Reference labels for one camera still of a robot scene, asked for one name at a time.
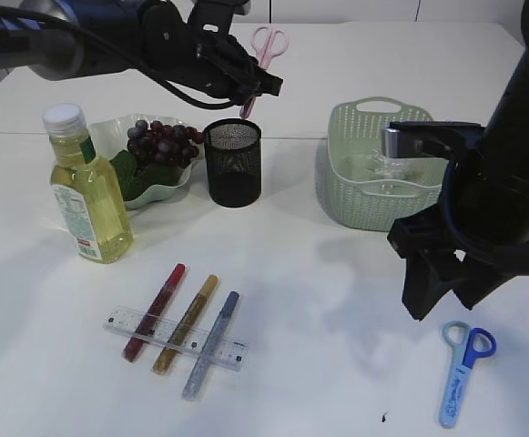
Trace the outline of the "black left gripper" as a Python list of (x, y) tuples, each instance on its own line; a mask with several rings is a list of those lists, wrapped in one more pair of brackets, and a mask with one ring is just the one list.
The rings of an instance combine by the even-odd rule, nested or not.
[(170, 1), (146, 1), (139, 12), (141, 54), (166, 78), (215, 98), (277, 97), (283, 79), (255, 65), (230, 33), (195, 30)]

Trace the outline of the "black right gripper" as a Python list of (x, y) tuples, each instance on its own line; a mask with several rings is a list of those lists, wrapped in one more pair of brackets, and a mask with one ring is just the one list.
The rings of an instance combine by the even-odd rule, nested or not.
[(388, 240), (406, 259), (402, 303), (423, 320), (449, 291), (472, 310), (529, 276), (529, 176), (480, 154), (448, 164), (437, 203), (394, 221)]

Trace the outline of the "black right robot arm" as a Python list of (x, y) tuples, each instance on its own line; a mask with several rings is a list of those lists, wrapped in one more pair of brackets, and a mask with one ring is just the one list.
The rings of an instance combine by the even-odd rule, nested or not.
[(402, 303), (422, 320), (446, 292), (472, 308), (505, 282), (529, 276), (529, 1), (525, 50), (486, 126), (392, 122), (389, 158), (443, 158), (436, 203), (393, 222), (388, 240), (406, 262)]

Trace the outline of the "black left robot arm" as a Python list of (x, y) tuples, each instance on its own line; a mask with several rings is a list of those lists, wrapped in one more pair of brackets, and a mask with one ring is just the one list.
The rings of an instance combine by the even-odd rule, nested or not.
[(268, 73), (229, 32), (246, 1), (24, 1), (0, 5), (0, 69), (50, 81), (137, 70), (193, 107), (221, 110), (278, 96)]

